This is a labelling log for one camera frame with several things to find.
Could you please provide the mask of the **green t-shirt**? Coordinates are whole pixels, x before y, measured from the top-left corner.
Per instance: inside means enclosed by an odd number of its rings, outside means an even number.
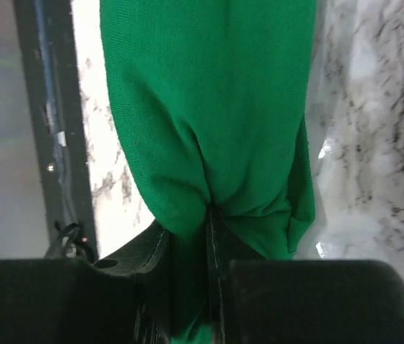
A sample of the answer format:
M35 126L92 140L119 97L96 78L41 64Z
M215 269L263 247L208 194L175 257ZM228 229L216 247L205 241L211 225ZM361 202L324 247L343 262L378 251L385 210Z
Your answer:
M210 206L267 259L315 219L304 119L315 1L101 1L110 109L173 235L173 343L210 343Z

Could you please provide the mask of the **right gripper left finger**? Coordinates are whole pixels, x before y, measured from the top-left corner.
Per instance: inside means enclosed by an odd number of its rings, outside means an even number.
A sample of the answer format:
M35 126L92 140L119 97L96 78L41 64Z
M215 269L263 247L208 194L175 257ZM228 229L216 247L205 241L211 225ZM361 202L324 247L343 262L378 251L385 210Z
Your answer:
M117 277L147 274L166 260L170 248L170 232L154 220L130 242L95 262L94 267Z

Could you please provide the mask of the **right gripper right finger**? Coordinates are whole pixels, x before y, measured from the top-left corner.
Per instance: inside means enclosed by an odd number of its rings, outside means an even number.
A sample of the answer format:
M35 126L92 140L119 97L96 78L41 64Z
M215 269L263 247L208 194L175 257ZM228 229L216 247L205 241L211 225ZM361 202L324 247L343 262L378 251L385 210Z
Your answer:
M214 343L263 343L270 285L259 275L264 258L228 228L211 207L206 218L209 315Z

